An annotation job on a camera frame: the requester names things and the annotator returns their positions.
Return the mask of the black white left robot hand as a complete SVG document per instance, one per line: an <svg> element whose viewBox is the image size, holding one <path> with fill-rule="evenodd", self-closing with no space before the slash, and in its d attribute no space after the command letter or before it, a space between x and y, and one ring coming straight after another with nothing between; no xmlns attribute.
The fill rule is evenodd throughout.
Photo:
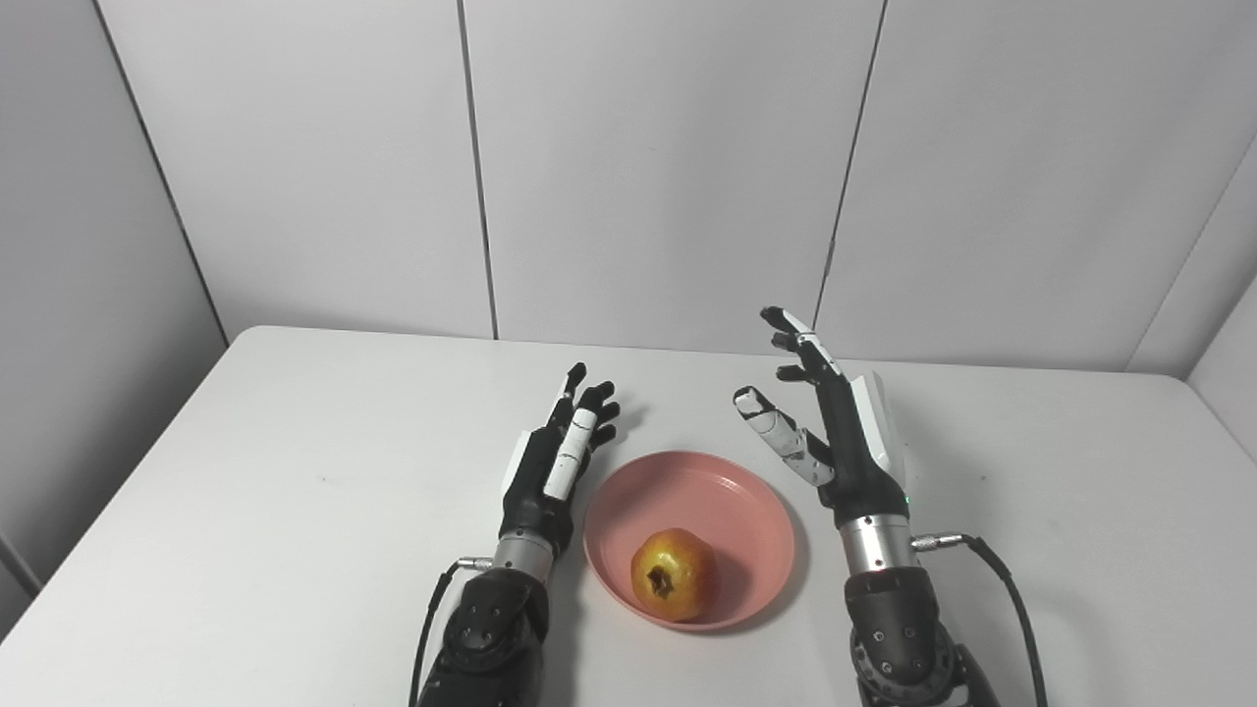
<svg viewBox="0 0 1257 707"><path fill-rule="evenodd" d="M552 559L561 559L574 537L572 497L592 454L617 434L615 384L587 386L585 376L587 366L576 362L544 424L522 434L502 499L499 540L538 540Z"/></svg>

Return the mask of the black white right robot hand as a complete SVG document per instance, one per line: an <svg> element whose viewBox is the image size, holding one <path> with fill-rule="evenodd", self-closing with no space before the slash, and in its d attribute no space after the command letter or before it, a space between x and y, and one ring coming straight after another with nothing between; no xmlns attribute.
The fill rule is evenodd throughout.
<svg viewBox="0 0 1257 707"><path fill-rule="evenodd" d="M773 348L798 359L798 364L778 367L778 380L811 385L825 435L799 426L754 386L737 389L733 398L740 420L817 489L836 527L872 516L908 518L903 484L875 454L874 416L860 411L857 380L843 374L818 335L788 309L764 307L760 317L774 331Z"/></svg>

